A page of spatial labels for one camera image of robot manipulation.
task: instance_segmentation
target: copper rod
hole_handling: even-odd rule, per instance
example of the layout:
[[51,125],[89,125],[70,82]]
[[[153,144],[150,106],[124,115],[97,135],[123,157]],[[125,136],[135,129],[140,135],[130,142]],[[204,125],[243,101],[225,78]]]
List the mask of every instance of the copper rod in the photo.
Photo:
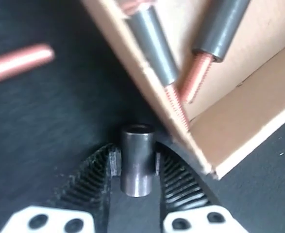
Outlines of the copper rod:
[[166,96],[178,118],[181,120],[185,129],[189,131],[189,120],[185,114],[184,108],[181,104],[179,93],[174,84],[165,87]]
[[197,96],[214,57],[208,53],[198,53],[194,58],[189,75],[181,89],[181,101],[191,103]]
[[46,44],[25,47],[0,56],[0,82],[54,59],[52,48]]
[[131,16],[139,10],[142,4],[153,5],[156,0],[118,0],[124,14]]

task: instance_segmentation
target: gray metal tube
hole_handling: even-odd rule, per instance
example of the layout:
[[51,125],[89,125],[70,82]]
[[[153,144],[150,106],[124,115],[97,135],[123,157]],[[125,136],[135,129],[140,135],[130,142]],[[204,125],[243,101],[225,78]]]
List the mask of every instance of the gray metal tube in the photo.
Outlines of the gray metal tube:
[[178,68],[158,20],[155,8],[140,9],[127,20],[140,48],[160,79],[168,86],[178,79]]
[[193,44],[193,52],[206,52],[222,62],[250,0],[211,0]]
[[152,191],[155,175],[154,131],[148,125],[130,125],[121,134],[121,190],[130,197]]

